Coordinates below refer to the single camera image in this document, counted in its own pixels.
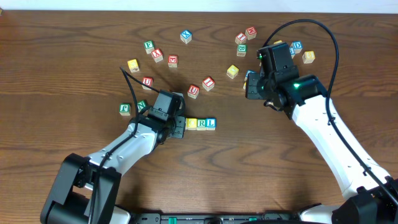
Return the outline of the yellow O block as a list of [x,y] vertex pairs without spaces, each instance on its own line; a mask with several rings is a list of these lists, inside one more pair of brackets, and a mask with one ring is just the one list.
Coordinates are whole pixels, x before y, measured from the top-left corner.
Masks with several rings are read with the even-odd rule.
[[197,130],[197,119],[196,118],[187,118],[186,119],[186,129],[187,130]]

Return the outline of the green R block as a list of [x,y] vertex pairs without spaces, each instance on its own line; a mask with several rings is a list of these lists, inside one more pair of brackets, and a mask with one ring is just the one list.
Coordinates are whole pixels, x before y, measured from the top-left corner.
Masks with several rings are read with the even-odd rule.
[[206,130],[206,119],[197,119],[197,130],[198,131]]

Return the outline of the blue L block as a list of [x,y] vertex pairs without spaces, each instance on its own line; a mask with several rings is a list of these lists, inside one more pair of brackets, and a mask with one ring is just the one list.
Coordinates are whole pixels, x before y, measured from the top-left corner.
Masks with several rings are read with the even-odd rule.
[[216,118],[207,118],[206,130],[215,130],[215,129],[216,129]]

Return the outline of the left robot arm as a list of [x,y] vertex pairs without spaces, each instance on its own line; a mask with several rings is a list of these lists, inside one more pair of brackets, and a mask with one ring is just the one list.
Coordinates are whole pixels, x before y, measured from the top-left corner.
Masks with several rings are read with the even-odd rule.
[[122,176],[168,138],[183,138],[183,94],[162,90],[154,106],[130,120],[127,130],[89,156],[70,154],[62,162],[40,214],[41,223],[129,223],[116,206]]

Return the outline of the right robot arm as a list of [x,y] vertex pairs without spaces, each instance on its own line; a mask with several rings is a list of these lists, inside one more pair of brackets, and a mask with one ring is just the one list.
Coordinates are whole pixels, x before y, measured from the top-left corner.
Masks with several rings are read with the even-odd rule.
[[283,111],[311,139],[331,169],[344,203],[311,205],[299,223],[397,223],[397,181],[364,150],[327,99],[315,75],[300,76],[285,43],[257,51],[261,70],[249,73],[246,98]]

